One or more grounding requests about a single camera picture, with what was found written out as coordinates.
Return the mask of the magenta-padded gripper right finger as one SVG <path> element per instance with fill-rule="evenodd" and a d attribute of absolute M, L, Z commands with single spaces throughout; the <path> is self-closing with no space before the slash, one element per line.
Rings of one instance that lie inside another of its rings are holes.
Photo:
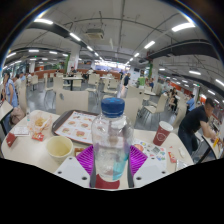
<path fill-rule="evenodd" d="M 165 168 L 157 165 L 135 146 L 130 147 L 127 168 L 127 180 L 130 188 L 143 187 L 168 174 L 169 172 Z"/>

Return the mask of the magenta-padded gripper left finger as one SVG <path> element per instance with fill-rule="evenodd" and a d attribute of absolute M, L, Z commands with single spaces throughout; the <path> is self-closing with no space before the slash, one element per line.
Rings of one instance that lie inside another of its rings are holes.
<path fill-rule="evenodd" d="M 81 187 L 94 188 L 96 169 L 93 146 L 87 147 L 76 157 L 66 158 L 54 174 Z"/>

